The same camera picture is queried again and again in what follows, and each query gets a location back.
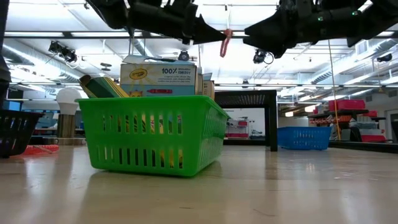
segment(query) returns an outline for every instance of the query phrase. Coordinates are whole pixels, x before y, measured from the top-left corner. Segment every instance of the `basket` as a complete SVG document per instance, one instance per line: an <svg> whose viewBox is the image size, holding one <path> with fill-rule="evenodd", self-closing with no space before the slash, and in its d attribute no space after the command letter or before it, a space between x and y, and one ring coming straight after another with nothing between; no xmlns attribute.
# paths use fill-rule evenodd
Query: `basket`
<svg viewBox="0 0 398 224"><path fill-rule="evenodd" d="M0 110L0 157L22 154L43 114Z"/></svg>
<svg viewBox="0 0 398 224"><path fill-rule="evenodd" d="M325 150L329 145L331 127L278 128L278 145L286 149Z"/></svg>
<svg viewBox="0 0 398 224"><path fill-rule="evenodd" d="M78 102L94 168L193 176L221 153L228 115L207 96Z"/></svg>

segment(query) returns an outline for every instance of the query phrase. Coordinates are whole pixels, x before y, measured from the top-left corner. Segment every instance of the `ceiling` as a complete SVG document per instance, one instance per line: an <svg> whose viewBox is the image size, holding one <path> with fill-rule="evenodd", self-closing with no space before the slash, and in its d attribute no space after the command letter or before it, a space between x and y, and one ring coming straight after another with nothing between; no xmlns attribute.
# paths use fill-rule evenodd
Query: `ceiling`
<svg viewBox="0 0 398 224"><path fill-rule="evenodd" d="M84 0L10 0L9 17L7 20L7 32L18 31L92 31L110 32L110 29L95 13L92 8L85 9ZM228 28L232 30L243 30L275 13L279 0L197 0L199 12L205 21L218 30ZM391 27L394 32L398 27ZM18 38L6 39L4 45L17 45L17 43L29 46L33 57L40 55L42 58L59 60L59 69L70 69L62 64L62 59L54 56L48 51L52 40L76 50L76 54L84 59L80 66L74 68L78 74L90 74L92 76L105 73L105 75L118 78L120 64L125 56L129 54L128 39L31 39ZM255 48L243 44L241 39L231 39L226 56L220 57L221 42L209 44L183 45L175 39L141 39L144 47L153 54L160 57L176 57L181 50L188 50L190 56L198 58L201 51L200 65L204 72L213 73L215 83L242 83L249 80L250 83L261 84L301 84L312 77L313 74L330 66L330 59L338 62L342 58L351 55L355 47L349 48L345 39L333 39L329 42L319 41L316 45L307 47L308 44L300 44L293 49L288 49L286 54L275 60L271 65L255 65L252 62ZM110 72L104 72L100 63L106 62L112 65ZM388 66L386 63L377 63L377 68ZM339 72L341 77L337 78L338 84L344 84L347 79L360 77L372 72L371 60L352 64L347 69ZM219 90L237 90L240 87L218 87Z"/></svg>

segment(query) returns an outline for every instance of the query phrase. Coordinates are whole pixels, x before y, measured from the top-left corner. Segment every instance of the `crayola box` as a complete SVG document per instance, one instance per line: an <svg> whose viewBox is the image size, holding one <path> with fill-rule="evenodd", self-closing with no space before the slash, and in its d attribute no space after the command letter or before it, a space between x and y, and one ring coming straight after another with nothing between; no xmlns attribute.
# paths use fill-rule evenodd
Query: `crayola box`
<svg viewBox="0 0 398 224"><path fill-rule="evenodd" d="M131 97L196 95L201 90L193 63L135 55L123 62L120 86Z"/></svg>

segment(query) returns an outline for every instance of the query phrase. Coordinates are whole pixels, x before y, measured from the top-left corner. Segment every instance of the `green plastic basket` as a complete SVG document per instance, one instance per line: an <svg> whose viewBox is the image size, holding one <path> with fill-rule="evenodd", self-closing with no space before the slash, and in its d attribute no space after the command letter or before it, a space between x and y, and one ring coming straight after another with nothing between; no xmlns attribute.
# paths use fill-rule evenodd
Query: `green plastic basket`
<svg viewBox="0 0 398 224"><path fill-rule="evenodd" d="M207 96L78 102L97 169L193 176L223 147L228 115Z"/></svg>

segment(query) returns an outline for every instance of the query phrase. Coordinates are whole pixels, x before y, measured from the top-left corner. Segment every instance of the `table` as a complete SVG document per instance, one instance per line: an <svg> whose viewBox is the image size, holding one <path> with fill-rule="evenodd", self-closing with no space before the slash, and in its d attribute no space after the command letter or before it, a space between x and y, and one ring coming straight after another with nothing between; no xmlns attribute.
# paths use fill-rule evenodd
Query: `table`
<svg viewBox="0 0 398 224"><path fill-rule="evenodd" d="M223 109L264 108L266 140L272 152L278 151L277 145L277 92L276 90L220 91L215 93L216 103ZM253 145L260 141L242 140L239 144Z"/></svg>

